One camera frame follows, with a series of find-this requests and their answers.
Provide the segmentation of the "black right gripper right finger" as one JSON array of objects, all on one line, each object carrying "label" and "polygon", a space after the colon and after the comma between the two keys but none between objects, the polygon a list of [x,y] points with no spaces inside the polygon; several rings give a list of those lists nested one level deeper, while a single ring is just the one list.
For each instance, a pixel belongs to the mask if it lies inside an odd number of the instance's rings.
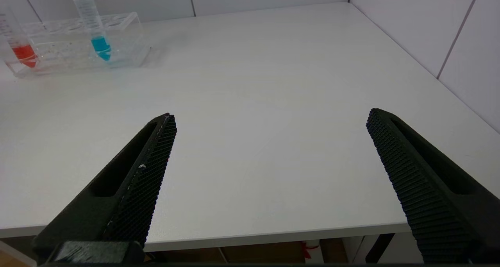
[{"label": "black right gripper right finger", "polygon": [[398,116],[373,108],[366,128],[423,261],[499,264],[499,199]]}]

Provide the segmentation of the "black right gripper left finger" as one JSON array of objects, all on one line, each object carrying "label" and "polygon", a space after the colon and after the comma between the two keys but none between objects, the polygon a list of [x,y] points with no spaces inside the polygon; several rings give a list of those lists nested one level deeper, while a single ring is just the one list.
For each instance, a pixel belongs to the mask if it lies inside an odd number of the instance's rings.
[{"label": "black right gripper left finger", "polygon": [[38,258],[65,242],[144,246],[176,135],[174,115],[149,121],[34,238]]}]

